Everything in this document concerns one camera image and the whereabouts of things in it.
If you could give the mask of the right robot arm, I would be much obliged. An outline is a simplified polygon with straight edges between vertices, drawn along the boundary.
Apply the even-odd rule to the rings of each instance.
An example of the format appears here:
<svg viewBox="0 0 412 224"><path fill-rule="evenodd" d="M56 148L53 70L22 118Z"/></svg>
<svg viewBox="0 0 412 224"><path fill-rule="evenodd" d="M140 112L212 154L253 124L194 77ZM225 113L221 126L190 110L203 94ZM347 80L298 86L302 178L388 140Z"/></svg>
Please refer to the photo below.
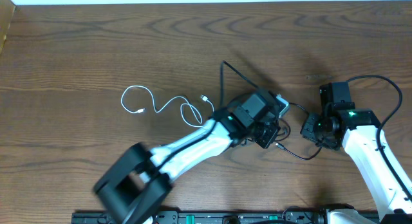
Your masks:
<svg viewBox="0 0 412 224"><path fill-rule="evenodd" d="M380 223L411 223L411 180L374 112L355 107L347 82L322 85L320 96L322 112L306 119L303 138L320 148L344 149L372 195Z"/></svg>

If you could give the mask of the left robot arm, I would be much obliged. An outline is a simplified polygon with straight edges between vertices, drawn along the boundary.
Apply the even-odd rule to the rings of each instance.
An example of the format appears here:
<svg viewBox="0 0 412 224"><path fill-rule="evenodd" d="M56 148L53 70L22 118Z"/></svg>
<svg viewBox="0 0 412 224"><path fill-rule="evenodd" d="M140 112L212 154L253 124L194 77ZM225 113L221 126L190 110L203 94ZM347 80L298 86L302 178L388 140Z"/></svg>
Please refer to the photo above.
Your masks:
<svg viewBox="0 0 412 224"><path fill-rule="evenodd" d="M265 89L213 112L195 132L147 150L137 143L109 168L93 192L116 223L145 223L173 188L174 181L202 161L251 139L266 149L277 137L289 103Z"/></svg>

